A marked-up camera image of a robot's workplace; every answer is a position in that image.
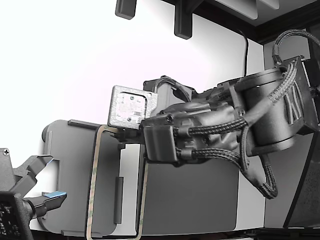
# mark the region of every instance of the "braided cable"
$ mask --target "braided cable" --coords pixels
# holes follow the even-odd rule
[[[221,148],[204,148],[192,151],[192,158],[196,159],[223,159],[235,164],[239,169],[240,155],[234,151]]]
[[[272,59],[273,59],[274,65],[276,67],[282,65],[282,63],[283,63],[283,61],[279,55],[280,45],[284,39],[291,37],[291,36],[301,36],[301,37],[308,38],[320,47],[320,40],[317,39],[315,36],[313,36],[311,33],[307,32],[307,31],[300,30],[300,29],[291,29],[291,30],[285,31],[277,37],[277,39],[275,40],[275,43],[273,45],[273,48],[272,48]]]
[[[288,92],[289,88],[295,83],[297,76],[297,62],[291,62],[288,66],[287,74],[279,86],[277,86],[269,95],[268,98],[275,104]]]
[[[188,134],[190,136],[194,135],[211,135],[211,134],[226,134],[230,132],[234,132],[236,130],[239,130],[243,128],[244,126],[247,126],[248,123],[246,120],[244,120],[242,117],[238,118],[236,120],[214,125],[214,126],[195,126],[190,127],[188,130]]]

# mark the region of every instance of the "white wall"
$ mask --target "white wall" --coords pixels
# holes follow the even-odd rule
[[[115,16],[115,7],[116,0],[0,1],[0,146],[14,167],[42,153],[42,130],[57,119],[106,124],[113,85],[142,89],[167,75],[201,92],[242,76],[242,36],[194,16],[193,37],[176,37],[174,6],[160,0],[138,0],[132,20]],[[250,41],[248,73],[263,68],[263,47]],[[138,162],[136,146],[126,151],[122,175]],[[55,174],[53,165],[41,172],[31,195],[54,191]],[[130,199],[136,190],[124,187]],[[135,196],[123,214],[132,216],[134,203]]]

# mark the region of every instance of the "black cable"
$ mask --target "black cable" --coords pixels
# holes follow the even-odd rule
[[[242,117],[234,121],[227,123],[214,125],[214,126],[195,126],[190,127],[188,134],[190,136],[194,135],[211,135],[211,134],[226,134],[231,133],[236,130],[242,129],[244,126],[247,126],[248,123]]]
[[[240,29],[237,29],[239,33],[243,36],[245,40],[245,52],[244,52],[244,71],[243,71],[243,76],[247,76],[247,68],[248,68],[248,51],[249,51],[249,40],[247,36],[241,31]]]
[[[167,77],[167,76],[162,76],[160,79],[156,80],[156,82],[155,82],[155,84],[153,86],[153,91],[155,93],[157,93],[158,92],[158,88],[164,83],[170,84],[171,86],[176,88],[178,91],[180,91],[182,96],[185,98],[185,99],[183,99],[184,101],[191,102],[189,94],[183,88],[183,86],[179,82],[177,82],[176,80],[174,80],[174,79],[172,79],[170,77]]]
[[[320,47],[320,40],[307,31],[300,30],[300,29],[291,29],[291,30],[285,31],[277,37],[272,48],[272,59],[273,59],[274,66],[279,67],[283,64],[283,61],[279,55],[279,48],[283,40],[291,36],[305,37],[307,39],[312,40],[315,44],[317,44]]]

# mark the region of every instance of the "gray plastic tray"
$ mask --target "gray plastic tray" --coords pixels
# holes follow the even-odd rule
[[[59,160],[57,190],[67,192],[59,209],[38,218],[43,228],[65,236],[83,237],[90,169],[98,124],[57,120],[42,133],[44,153]],[[110,235],[121,223],[123,178],[119,177],[120,151],[125,145],[104,132],[95,187],[92,236]]]

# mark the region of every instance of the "black device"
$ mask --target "black device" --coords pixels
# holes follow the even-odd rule
[[[36,176],[54,158],[34,155],[12,168],[10,151],[0,148],[0,239],[33,240],[30,220],[61,207],[67,193],[56,191],[38,197],[24,196],[36,185]]]
[[[39,197],[21,198],[20,193],[0,191],[0,239],[33,240],[30,220],[61,207],[67,193],[56,191]]]
[[[228,80],[203,93],[167,76],[145,82],[143,93],[117,87],[110,115],[122,121],[110,124],[118,128],[114,136],[122,142],[144,144],[144,158],[151,164],[180,167],[224,159],[237,166],[266,198],[275,198],[278,189],[268,154],[292,147],[296,134],[319,131],[319,83],[311,82],[306,71],[311,64],[301,56],[285,61],[279,56],[283,39],[294,35],[320,46],[310,33],[288,30],[275,41],[275,68]],[[148,92],[157,94],[163,85],[172,88],[182,102],[164,109],[148,104],[143,97]],[[145,107],[135,96],[146,99]],[[131,127],[126,121],[133,117],[138,121]],[[265,179],[250,167],[251,156],[260,157]]]

